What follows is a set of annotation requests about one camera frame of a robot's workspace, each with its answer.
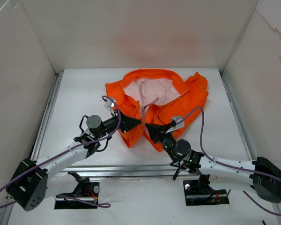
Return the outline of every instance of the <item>white wall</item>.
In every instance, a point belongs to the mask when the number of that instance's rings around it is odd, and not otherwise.
[[[54,79],[20,5],[0,8],[0,187],[29,156]],[[6,192],[0,195],[0,205]]]
[[[12,3],[18,1],[57,72],[89,67],[223,70],[257,2],[12,0]]]
[[[281,33],[255,10],[223,76],[254,156],[281,168]]]

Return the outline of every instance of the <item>table surface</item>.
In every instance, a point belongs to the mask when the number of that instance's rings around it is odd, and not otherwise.
[[[80,133],[78,124],[82,115],[110,117],[101,96],[105,83],[121,79],[136,68],[116,69],[66,69],[40,147],[38,158],[58,153]],[[199,72],[208,79],[209,96],[205,107],[206,122],[203,137],[205,150],[221,158],[248,160],[235,118],[227,98],[219,71],[216,68],[167,68],[183,79]],[[190,141],[194,150],[200,150],[201,116],[186,130],[181,138]],[[165,152],[157,152],[145,138],[128,149],[119,134],[115,134],[108,149],[94,154],[76,165],[167,165]],[[100,181],[99,200],[111,203],[109,209],[54,210],[54,198],[45,199],[39,207],[25,212],[15,205],[9,225],[150,225],[150,224],[224,224],[267,225],[277,224],[275,216],[255,206],[242,192],[232,191],[230,205],[185,206],[182,180],[171,177],[108,178]],[[273,210],[269,202],[253,195],[264,207]]]
[[[38,158],[56,154],[80,134],[78,128],[83,115],[110,118],[101,96],[106,94],[105,84],[118,81],[136,68],[66,69],[64,71],[56,104],[40,147]],[[203,144],[205,150],[220,158],[247,160],[246,152],[225,88],[216,68],[167,68],[177,72],[184,80],[197,71],[208,80],[208,98],[205,106]],[[188,127],[181,138],[188,140],[193,150],[200,151],[201,116]],[[75,166],[104,165],[168,165],[166,152],[157,152],[142,136],[127,148],[118,132],[108,148],[94,154]]]

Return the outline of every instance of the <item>pink fabric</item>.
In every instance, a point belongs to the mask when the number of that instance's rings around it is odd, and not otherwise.
[[[166,78],[137,79],[127,86],[124,91],[125,94],[139,101],[142,118],[146,117],[148,107],[151,104],[165,105],[180,96],[173,87],[172,80]]]

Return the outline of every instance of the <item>orange jacket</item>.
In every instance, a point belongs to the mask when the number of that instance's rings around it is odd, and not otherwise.
[[[208,96],[207,80],[198,72],[183,81],[170,70],[138,69],[126,74],[122,80],[105,86],[107,95],[116,99],[125,115],[143,121],[129,132],[120,132],[127,147],[134,146],[144,135],[158,151],[162,151],[163,147],[160,143],[152,143],[144,123],[164,125],[170,123],[174,116],[185,117],[195,107],[204,107]],[[179,137],[199,113],[196,110],[188,117],[185,127],[174,131],[174,138]]]

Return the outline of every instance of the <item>orange garment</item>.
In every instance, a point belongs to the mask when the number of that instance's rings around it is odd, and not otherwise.
[[[127,147],[134,146],[144,135],[159,152],[163,150],[161,143],[152,143],[144,123],[165,125],[174,116],[185,117],[195,107],[204,107],[208,96],[207,80],[198,72],[183,81],[177,73],[170,70],[138,69],[126,74],[122,80],[105,86],[106,94],[116,99],[122,113],[143,121],[129,132],[120,132]],[[174,138],[179,137],[199,113],[200,110],[196,110],[188,117],[184,128],[174,131]]]

